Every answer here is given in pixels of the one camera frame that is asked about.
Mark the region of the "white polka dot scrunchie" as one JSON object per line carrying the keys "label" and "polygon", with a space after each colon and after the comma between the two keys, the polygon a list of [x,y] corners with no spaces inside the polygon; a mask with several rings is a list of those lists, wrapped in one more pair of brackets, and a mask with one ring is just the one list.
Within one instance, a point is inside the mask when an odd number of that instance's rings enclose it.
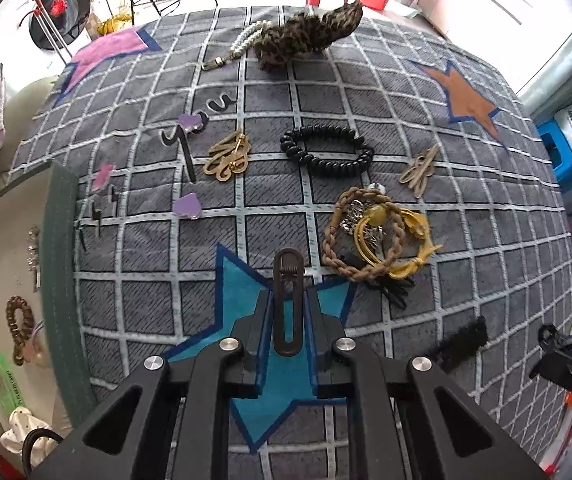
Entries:
{"label": "white polka dot scrunchie", "polygon": [[[34,416],[28,408],[18,406],[9,415],[8,418],[9,430],[6,430],[0,437],[0,443],[3,448],[8,452],[20,455],[24,440],[28,433],[35,429],[49,429],[52,427],[43,420]],[[31,466],[39,466],[50,454],[57,442],[50,438],[39,438],[33,445],[31,451]]]}

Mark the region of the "black rectangular hair clip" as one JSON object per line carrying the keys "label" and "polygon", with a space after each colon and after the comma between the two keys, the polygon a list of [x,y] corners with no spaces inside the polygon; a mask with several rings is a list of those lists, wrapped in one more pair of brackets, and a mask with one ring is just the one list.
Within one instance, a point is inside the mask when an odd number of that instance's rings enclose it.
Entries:
{"label": "black rectangular hair clip", "polygon": [[428,359],[449,374],[476,356],[488,341],[486,318],[478,316],[431,348],[428,351]]}

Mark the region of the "black lightning hairpins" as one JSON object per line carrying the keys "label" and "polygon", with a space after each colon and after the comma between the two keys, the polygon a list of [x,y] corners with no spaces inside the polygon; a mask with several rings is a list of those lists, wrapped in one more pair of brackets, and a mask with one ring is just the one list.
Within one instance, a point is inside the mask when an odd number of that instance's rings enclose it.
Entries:
{"label": "black lightning hairpins", "polygon": [[94,237],[100,238],[103,231],[105,218],[115,218],[120,200],[120,191],[114,184],[108,184],[104,188],[96,188],[85,199],[82,214],[90,218],[90,227]]}

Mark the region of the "black script letter clip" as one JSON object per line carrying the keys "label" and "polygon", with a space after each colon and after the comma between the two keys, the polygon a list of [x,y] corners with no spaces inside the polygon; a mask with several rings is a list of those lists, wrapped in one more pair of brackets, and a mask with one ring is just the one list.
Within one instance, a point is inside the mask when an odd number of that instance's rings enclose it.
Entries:
{"label": "black script letter clip", "polygon": [[[222,93],[219,99],[209,100],[207,102],[207,108],[215,113],[223,113],[236,103],[236,99],[232,99],[228,94]],[[209,122],[209,115],[203,110],[198,110],[195,113],[181,115],[176,120],[170,134],[165,133],[162,129],[159,130],[159,139],[164,146],[168,148],[174,144],[179,144],[184,160],[184,168],[190,183],[195,183],[197,177],[195,163],[192,154],[190,154],[190,146],[188,145],[188,136],[191,133],[197,134],[203,132]]]}

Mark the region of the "green plastic bangle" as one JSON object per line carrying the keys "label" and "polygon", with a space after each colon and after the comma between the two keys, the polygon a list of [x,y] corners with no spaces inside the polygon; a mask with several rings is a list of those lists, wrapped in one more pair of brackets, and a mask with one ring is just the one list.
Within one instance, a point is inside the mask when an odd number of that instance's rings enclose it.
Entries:
{"label": "green plastic bangle", "polygon": [[0,407],[6,417],[16,408],[24,406],[24,398],[20,392],[15,376],[5,356],[0,354]]}

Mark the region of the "grey checked star tablecloth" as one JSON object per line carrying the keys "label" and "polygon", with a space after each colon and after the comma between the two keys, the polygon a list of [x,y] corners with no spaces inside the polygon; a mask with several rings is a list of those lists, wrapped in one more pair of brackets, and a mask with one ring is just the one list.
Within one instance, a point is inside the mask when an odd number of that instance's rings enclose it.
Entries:
{"label": "grey checked star tablecloth", "polygon": [[[489,341],[454,379],[533,458],[555,437],[563,393],[529,377],[539,327],[572,319],[563,199],[533,122],[501,74],[426,32],[366,18],[325,52],[262,70],[253,54],[204,63],[258,21],[291,8],[234,8],[145,26],[157,49],[108,58],[81,81],[63,74],[16,151],[19,177],[54,159],[78,178],[74,280],[96,405],[144,359],[190,356],[254,310],[275,253],[295,248],[323,309],[350,337],[393,359],[416,356],[484,316]],[[222,93],[237,103],[207,108]],[[210,122],[179,144],[183,114]],[[205,176],[208,149],[237,129],[252,150],[226,182]],[[438,145],[422,198],[399,182]],[[96,188],[120,191],[100,238],[82,214]],[[404,308],[341,280],[322,261],[340,194],[380,184],[429,221],[438,250]]]}

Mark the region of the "blue plastic stool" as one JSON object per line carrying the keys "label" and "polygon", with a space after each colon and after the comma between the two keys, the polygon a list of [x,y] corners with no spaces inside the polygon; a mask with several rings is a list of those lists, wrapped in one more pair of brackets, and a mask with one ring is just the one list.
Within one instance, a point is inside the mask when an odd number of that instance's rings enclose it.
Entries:
{"label": "blue plastic stool", "polygon": [[551,159],[554,176],[559,185],[572,181],[572,149],[562,129],[554,119],[536,126],[544,148]]}

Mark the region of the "leopard print scrunchie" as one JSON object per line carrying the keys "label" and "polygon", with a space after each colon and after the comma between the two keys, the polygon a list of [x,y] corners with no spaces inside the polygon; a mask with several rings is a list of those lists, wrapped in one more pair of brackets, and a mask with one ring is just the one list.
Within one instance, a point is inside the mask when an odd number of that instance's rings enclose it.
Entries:
{"label": "leopard print scrunchie", "polygon": [[323,15],[299,12],[283,25],[269,27],[254,43],[262,70],[281,68],[294,58],[321,53],[355,32],[363,18],[360,0],[345,3]]}

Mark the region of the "white cardboard tray box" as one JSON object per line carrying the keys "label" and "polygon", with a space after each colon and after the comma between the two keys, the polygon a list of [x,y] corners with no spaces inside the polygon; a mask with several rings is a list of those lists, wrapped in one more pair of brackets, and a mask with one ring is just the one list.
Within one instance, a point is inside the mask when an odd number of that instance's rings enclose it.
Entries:
{"label": "white cardboard tray box", "polygon": [[[44,162],[0,189],[0,354],[24,407],[59,434],[96,405],[82,348],[77,285],[78,178],[60,162]],[[40,227],[41,287],[33,291],[28,231]],[[0,437],[9,430],[0,407]],[[21,454],[0,454],[20,468]]]}

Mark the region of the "dark brown snap hairclip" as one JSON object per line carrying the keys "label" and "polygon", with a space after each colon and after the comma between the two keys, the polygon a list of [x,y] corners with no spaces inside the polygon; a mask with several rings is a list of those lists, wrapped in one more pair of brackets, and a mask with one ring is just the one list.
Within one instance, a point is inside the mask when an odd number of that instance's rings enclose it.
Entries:
{"label": "dark brown snap hairclip", "polygon": [[303,343],[303,256],[280,249],[273,264],[273,347],[284,358],[296,356]]}

